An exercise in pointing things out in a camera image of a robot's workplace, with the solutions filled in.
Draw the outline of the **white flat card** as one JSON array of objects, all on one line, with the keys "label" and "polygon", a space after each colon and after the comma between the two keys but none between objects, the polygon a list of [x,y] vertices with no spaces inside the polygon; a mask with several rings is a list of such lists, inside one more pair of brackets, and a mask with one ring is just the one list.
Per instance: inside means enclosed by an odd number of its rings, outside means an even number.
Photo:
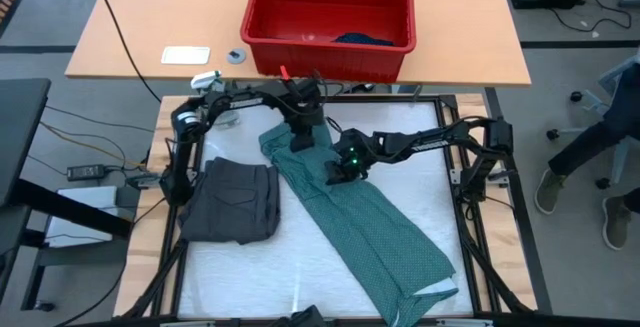
[{"label": "white flat card", "polygon": [[202,46],[167,46],[161,56],[162,64],[205,65],[209,61],[210,48]]}]

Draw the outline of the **teal patterned shirt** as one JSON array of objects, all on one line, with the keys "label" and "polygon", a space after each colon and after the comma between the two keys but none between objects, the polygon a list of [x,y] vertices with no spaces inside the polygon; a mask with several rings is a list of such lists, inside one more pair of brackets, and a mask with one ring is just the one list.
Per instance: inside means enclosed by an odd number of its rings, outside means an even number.
[{"label": "teal patterned shirt", "polygon": [[326,125],[314,145],[290,149],[281,123],[259,136],[303,207],[338,252],[389,327],[412,327],[434,305],[459,292],[448,257],[374,185],[364,180],[329,185],[328,162],[339,155]]}]

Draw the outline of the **white box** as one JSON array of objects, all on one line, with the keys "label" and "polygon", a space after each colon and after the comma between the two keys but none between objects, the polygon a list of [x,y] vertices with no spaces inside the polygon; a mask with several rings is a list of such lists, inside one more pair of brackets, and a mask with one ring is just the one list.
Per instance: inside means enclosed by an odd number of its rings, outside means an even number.
[{"label": "white box", "polygon": [[[57,193],[76,202],[119,216],[116,206],[115,186],[60,189]],[[111,241],[113,237],[89,227],[69,222],[58,217],[50,219],[45,242],[49,247],[62,248]]]}]

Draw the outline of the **light wooden desk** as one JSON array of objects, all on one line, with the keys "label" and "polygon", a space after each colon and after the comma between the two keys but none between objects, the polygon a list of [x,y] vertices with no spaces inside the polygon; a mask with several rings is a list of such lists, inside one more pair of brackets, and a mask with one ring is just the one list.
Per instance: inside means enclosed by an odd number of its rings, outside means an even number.
[{"label": "light wooden desk", "polygon": [[[189,80],[220,70],[256,79],[253,60],[228,63],[243,47],[240,27],[248,0],[96,0],[71,56],[69,78]],[[401,83],[528,87],[529,72],[507,0],[414,0],[417,45],[398,75]],[[162,64],[167,46],[210,48],[205,65]]]}]

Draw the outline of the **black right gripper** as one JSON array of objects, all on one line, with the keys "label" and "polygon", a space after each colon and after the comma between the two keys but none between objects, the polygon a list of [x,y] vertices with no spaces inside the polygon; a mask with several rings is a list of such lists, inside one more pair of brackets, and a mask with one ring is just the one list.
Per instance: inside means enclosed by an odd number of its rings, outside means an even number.
[{"label": "black right gripper", "polygon": [[341,133],[334,149],[339,154],[339,161],[325,163],[327,185],[337,185],[368,178],[368,171],[374,163],[371,149],[371,138],[357,129],[348,129]]}]

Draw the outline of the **black side table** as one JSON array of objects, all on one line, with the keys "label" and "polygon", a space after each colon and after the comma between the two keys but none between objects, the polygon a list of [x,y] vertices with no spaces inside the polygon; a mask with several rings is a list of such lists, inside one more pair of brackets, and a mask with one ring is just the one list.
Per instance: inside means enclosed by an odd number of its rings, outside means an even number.
[{"label": "black side table", "polygon": [[[33,247],[37,258],[22,307],[33,309],[44,271],[50,266],[100,263],[124,245],[132,223],[77,202],[20,177],[51,85],[48,79],[0,80],[0,304],[17,254]],[[46,234],[27,228],[32,211],[112,236],[95,244],[50,248]]]}]

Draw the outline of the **red plastic laundry bin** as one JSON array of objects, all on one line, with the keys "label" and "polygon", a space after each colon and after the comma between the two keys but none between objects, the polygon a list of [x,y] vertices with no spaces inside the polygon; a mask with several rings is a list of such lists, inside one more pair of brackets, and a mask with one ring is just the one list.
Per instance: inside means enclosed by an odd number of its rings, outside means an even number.
[{"label": "red plastic laundry bin", "polygon": [[[334,42],[349,32],[394,45]],[[261,74],[335,80],[393,82],[417,44],[414,0],[248,0],[240,33]]]}]

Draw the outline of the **person's shoe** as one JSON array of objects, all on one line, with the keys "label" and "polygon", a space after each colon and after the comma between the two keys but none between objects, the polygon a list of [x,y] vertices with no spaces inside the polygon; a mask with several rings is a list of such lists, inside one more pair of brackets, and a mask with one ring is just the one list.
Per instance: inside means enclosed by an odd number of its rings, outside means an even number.
[{"label": "person's shoe", "polygon": [[544,171],[534,194],[535,206],[541,213],[550,215],[555,211],[566,179],[566,176],[557,175],[551,169]]},{"label": "person's shoe", "polygon": [[605,198],[602,202],[604,224],[602,237],[604,243],[611,249],[621,250],[628,235],[628,225],[632,219],[632,212],[624,205],[621,197]]}]

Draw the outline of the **navy blue garment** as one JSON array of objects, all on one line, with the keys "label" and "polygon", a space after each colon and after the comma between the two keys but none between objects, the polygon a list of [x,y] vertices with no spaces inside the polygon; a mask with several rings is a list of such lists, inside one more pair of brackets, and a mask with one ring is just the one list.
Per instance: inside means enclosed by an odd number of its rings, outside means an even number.
[{"label": "navy blue garment", "polygon": [[349,32],[338,36],[335,43],[347,43],[347,44],[365,44],[365,45],[378,45],[378,46],[393,46],[394,43],[389,40],[373,38],[363,33]]}]

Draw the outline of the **dark grey shorts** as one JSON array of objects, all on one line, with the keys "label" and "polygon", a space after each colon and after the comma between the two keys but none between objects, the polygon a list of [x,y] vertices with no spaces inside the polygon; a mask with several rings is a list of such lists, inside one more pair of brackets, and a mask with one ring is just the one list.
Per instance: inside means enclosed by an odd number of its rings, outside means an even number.
[{"label": "dark grey shorts", "polygon": [[217,157],[206,163],[179,225],[181,238],[189,242],[244,245],[269,239],[280,219],[276,167]]}]

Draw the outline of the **clear spray bottle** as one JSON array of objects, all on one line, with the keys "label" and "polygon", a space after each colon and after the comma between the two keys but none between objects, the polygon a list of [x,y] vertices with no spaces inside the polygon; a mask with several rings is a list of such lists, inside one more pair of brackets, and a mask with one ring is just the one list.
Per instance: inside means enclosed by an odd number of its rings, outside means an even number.
[{"label": "clear spray bottle", "polygon": [[[195,75],[190,85],[200,96],[204,96],[209,92],[227,92],[233,88],[230,88],[228,83],[221,79],[221,72],[218,70]],[[224,130],[233,128],[239,122],[240,116],[238,112],[226,111],[216,118],[213,126],[216,129]]]}]

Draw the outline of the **person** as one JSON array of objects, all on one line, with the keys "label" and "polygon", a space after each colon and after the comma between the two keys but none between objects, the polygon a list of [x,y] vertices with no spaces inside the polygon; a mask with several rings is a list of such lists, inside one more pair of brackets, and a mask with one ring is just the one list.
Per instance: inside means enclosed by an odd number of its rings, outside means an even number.
[{"label": "person", "polygon": [[[617,145],[625,137],[640,140],[640,52],[629,62],[631,61],[633,64],[622,75],[609,110],[599,122],[581,132],[551,158],[547,169],[568,178],[576,169]],[[624,195],[613,197],[621,197],[632,215],[640,215],[640,186]]]}]

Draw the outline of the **black aluminium table frame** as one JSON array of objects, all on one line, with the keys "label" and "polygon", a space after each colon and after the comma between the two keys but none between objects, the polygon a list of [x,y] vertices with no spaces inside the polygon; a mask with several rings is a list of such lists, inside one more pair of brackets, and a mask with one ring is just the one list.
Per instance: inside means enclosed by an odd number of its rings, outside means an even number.
[{"label": "black aluminium table frame", "polygon": [[[434,102],[435,107],[443,109],[442,116],[446,121],[453,121],[454,116],[471,117],[497,116],[499,103],[494,89],[488,88],[486,95],[463,93],[444,95],[409,94],[354,94],[330,97],[332,103],[374,104],[388,107],[391,103],[400,103],[404,107],[410,105]],[[158,118],[152,139],[148,166],[152,172],[160,171],[169,161],[164,139],[172,134],[170,114],[192,96],[166,96],[161,100]],[[454,167],[461,167],[470,163],[470,152],[445,151],[445,159]],[[507,287],[518,299],[531,309],[542,312],[551,311],[549,295],[544,281],[537,247],[531,229],[530,218],[527,213],[525,196],[522,191],[520,177],[508,177],[508,187],[489,185],[484,202],[475,208],[473,221],[467,221],[473,227],[470,232],[476,242],[480,239],[485,243],[487,260],[491,260],[496,273],[500,275]],[[130,237],[127,252],[126,267],[122,276],[116,298],[115,316],[126,314],[133,309],[135,300],[143,295],[152,280],[152,272],[163,266],[171,248],[178,238],[176,222],[177,209],[170,207],[167,202],[159,202],[163,197],[161,189],[150,188],[141,192],[138,202],[139,212],[150,212],[139,227],[135,227]],[[168,316],[177,311],[179,294],[182,288],[183,261],[179,260],[172,266],[166,279],[151,297],[149,305],[139,316],[156,317]],[[484,311],[497,311],[498,307],[506,308],[506,302],[497,296],[497,289],[480,270],[477,262],[472,263],[473,277],[476,278],[472,287],[478,287],[479,308]]]}]

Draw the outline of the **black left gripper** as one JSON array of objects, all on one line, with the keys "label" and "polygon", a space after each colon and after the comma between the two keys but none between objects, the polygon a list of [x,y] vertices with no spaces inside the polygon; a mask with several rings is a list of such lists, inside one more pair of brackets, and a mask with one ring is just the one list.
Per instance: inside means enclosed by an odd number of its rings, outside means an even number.
[{"label": "black left gripper", "polygon": [[[285,98],[285,122],[293,131],[302,132],[324,122],[324,99],[317,84],[288,84],[289,95]],[[290,150],[299,152],[315,145],[311,132],[293,134]]]}]

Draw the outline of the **black power adapter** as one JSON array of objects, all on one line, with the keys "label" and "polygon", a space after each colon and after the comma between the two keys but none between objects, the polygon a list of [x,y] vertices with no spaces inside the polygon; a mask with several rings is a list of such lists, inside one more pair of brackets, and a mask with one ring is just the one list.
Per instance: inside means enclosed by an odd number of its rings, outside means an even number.
[{"label": "black power adapter", "polygon": [[106,175],[102,164],[68,167],[66,178],[69,182],[100,180]]}]

